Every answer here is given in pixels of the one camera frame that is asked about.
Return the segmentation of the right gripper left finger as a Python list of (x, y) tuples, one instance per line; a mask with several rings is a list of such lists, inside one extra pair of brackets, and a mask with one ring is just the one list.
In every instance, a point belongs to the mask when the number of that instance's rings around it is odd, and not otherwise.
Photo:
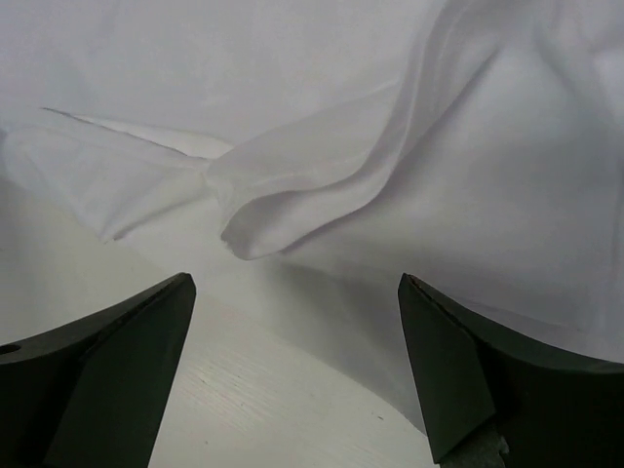
[(190, 274), (1, 347), (4, 467), (146, 467), (196, 299)]

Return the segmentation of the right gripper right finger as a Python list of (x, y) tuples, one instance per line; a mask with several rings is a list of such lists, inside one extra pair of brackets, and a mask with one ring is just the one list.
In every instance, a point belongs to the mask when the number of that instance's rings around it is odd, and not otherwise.
[(411, 275), (398, 299), (437, 465), (622, 465), (620, 364), (514, 331)]

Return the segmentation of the white t shirt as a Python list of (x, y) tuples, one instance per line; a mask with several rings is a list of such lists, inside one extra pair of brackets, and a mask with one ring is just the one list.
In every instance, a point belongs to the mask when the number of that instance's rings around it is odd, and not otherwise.
[(409, 272), (623, 357), (619, 1), (5, 1), (1, 171), (301, 345)]

